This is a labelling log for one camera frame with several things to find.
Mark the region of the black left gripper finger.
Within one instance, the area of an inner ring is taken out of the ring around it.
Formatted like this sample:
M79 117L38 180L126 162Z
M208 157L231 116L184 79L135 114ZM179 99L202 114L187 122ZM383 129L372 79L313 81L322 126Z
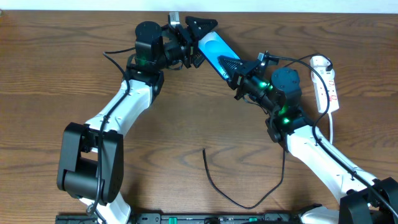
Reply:
M216 19L202 19L192 16L187 16L185 23L193 40L202 39L218 25Z
M192 64L194 67L200 67L200 65L205 61L205 57L202 53L198 52L192 57Z

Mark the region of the blue Galaxy smartphone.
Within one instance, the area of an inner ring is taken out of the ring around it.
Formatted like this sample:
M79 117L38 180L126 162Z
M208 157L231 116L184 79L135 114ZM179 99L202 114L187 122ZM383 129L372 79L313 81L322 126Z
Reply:
M223 80L229 78L224 68L220 65L218 57L225 56L228 58L239 59L234 50L215 32L209 32L201 40L198 41L198 49L216 70Z

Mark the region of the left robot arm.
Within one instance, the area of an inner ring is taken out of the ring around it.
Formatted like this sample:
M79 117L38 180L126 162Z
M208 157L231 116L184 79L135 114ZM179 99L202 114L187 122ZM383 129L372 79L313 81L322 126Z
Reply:
M127 223L131 207L120 189L124 177L124 137L137 117L154 102L164 70L199 67L199 41L216 26L214 19L178 13L164 26L141 22L136 41L121 69L121 87L113 99L84 124L70 123L63 132L57 187L86 205L84 215L59 215L57 223Z

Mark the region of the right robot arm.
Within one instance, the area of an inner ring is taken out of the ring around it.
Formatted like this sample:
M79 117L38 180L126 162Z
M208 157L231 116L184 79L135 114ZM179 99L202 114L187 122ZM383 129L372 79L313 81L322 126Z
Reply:
M294 215L298 223L397 223L397 181L379 180L351 162L303 111L302 91L296 70L283 67L269 78L263 74L279 58L261 55L255 61L220 56L229 87L236 99L248 95L269 118L271 139L301 160L327 186L339 203L338 210L314 205Z

